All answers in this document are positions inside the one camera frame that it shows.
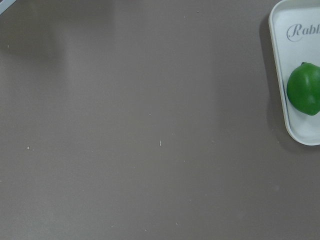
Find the cream rabbit tray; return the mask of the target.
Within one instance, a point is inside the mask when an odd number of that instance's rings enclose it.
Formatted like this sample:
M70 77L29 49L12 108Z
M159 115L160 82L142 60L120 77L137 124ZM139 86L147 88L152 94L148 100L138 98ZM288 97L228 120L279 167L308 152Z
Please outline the cream rabbit tray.
M320 144L320 2L281 0L268 18L283 118L288 134Z

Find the green lime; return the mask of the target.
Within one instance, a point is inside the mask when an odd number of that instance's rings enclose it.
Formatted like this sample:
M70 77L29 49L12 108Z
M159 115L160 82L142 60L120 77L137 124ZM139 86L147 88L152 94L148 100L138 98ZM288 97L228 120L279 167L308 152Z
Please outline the green lime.
M320 67L302 62L290 74L286 86L288 100L301 113L315 116L320 112Z

